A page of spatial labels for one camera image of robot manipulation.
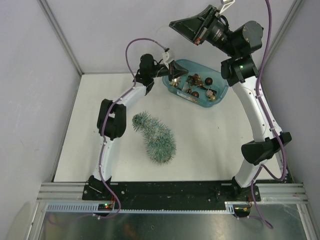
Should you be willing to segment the small frosted christmas tree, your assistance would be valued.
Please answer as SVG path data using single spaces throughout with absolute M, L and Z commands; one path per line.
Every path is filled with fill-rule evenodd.
M 173 131 L 159 118 L 148 112 L 140 112 L 132 117 L 135 132 L 143 137 L 149 159 L 158 164 L 168 164 L 176 155 L 177 145 Z

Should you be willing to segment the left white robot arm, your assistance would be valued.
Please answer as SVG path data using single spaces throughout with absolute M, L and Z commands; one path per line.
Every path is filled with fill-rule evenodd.
M 173 59 L 164 59 L 163 63 L 158 63 L 151 54 L 146 53 L 140 57 L 139 69 L 133 75 L 133 86 L 114 100 L 102 100 L 96 124 L 101 150 L 97 167 L 83 189 L 83 200 L 114 198 L 110 186 L 112 165 L 118 158 L 120 140 L 127 128 L 128 108 L 151 91 L 155 78 L 168 77 L 172 83 L 188 73 L 186 68 Z

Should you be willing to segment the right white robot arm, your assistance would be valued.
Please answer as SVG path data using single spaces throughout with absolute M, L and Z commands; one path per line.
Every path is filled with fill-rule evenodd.
M 195 16 L 171 21 L 169 27 L 193 44 L 207 41 L 229 57 L 221 62 L 220 73 L 239 98 L 253 134 L 253 140 L 241 146 L 244 160 L 226 187 L 235 200 L 242 201 L 264 164 L 284 151 L 292 137 L 274 119 L 261 87 L 262 70 L 252 59 L 252 53 L 262 47 L 263 27 L 251 20 L 232 31 L 222 15 L 225 8 L 225 3 L 218 8 L 209 5 Z

